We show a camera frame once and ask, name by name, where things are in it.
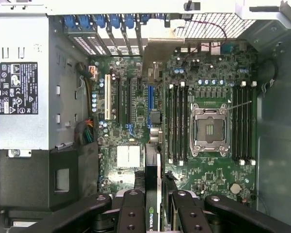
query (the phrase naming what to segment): warning label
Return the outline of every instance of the warning label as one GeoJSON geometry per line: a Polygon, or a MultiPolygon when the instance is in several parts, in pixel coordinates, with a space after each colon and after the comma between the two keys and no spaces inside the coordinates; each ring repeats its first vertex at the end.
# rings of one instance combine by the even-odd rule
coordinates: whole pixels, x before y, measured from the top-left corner
{"type": "Polygon", "coordinates": [[[38,114],[38,63],[0,63],[0,115],[38,114]]]}

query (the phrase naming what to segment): gray metal panel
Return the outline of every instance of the gray metal panel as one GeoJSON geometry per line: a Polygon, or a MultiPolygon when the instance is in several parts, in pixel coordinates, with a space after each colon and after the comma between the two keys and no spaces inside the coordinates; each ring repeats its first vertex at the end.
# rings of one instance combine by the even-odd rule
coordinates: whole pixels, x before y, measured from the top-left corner
{"type": "Polygon", "coordinates": [[[0,17],[0,63],[26,61],[38,62],[39,114],[0,115],[0,149],[48,150],[72,142],[74,115],[81,120],[86,112],[83,90],[74,99],[79,82],[74,65],[86,62],[85,55],[57,35],[45,15],[0,17]],[[18,47],[25,48],[24,59],[18,58],[18,47]],[[9,48],[8,58],[3,59],[2,48],[9,48]],[[56,95],[57,85],[61,86],[60,96],[56,95]],[[61,114],[60,124],[56,124],[57,114],[61,114]]]}
{"type": "MultiPolygon", "coordinates": [[[[277,58],[278,78],[258,98],[257,186],[270,215],[291,225],[291,34],[283,41],[270,54],[277,58]]],[[[274,73],[272,66],[266,69],[274,73]]],[[[264,212],[261,202],[259,210],[264,212]]]]}

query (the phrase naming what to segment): white pci slot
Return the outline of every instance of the white pci slot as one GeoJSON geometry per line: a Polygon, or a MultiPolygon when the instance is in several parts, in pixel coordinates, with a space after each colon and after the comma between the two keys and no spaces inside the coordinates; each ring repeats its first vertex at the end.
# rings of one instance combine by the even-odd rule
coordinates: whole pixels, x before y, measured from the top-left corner
{"type": "Polygon", "coordinates": [[[105,120],[111,120],[111,75],[105,75],[105,120]]]}

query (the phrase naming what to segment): screw hole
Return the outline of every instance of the screw hole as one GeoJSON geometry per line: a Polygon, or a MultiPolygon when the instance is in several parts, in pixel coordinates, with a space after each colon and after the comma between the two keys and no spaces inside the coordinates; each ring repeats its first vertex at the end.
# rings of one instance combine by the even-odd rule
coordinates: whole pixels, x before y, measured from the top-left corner
{"type": "Polygon", "coordinates": [[[199,226],[199,225],[196,225],[196,226],[195,226],[195,230],[201,231],[201,230],[202,230],[202,227],[199,226]]]}
{"type": "Polygon", "coordinates": [[[127,229],[130,230],[130,231],[132,231],[132,230],[135,229],[135,226],[134,226],[134,225],[129,225],[129,226],[127,227],[127,229]]]}

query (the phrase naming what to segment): screw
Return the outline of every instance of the screw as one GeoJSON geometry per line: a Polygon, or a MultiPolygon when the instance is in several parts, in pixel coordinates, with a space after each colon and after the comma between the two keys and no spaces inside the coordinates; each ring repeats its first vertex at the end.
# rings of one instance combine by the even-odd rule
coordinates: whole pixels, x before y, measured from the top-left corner
{"type": "Polygon", "coordinates": [[[12,150],[11,151],[13,156],[19,156],[20,155],[20,151],[19,150],[12,150]]]}
{"type": "Polygon", "coordinates": [[[101,197],[98,197],[97,200],[105,200],[106,198],[101,196],[101,197]]]}
{"type": "Polygon", "coordinates": [[[186,193],[185,193],[184,191],[179,191],[178,194],[179,194],[180,196],[185,196],[185,195],[186,195],[186,193]]]}
{"type": "Polygon", "coordinates": [[[213,201],[219,201],[220,198],[218,198],[217,196],[212,196],[212,197],[211,197],[211,200],[213,200],[213,201]]]}

